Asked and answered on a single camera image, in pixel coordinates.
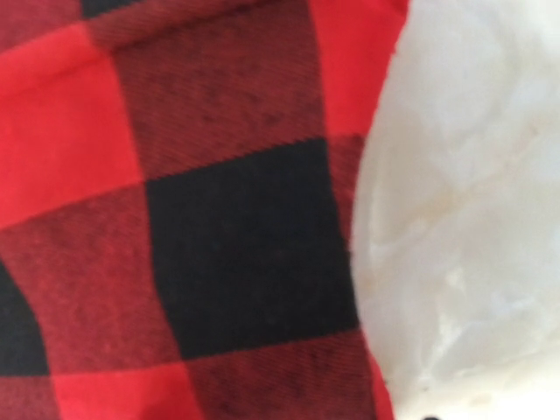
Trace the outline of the red black plaid shirt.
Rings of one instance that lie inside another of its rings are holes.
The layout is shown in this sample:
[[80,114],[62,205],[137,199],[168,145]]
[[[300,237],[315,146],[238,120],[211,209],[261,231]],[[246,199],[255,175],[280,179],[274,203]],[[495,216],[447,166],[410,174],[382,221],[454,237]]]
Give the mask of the red black plaid shirt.
[[2,418],[393,417],[350,239],[408,8],[2,2]]

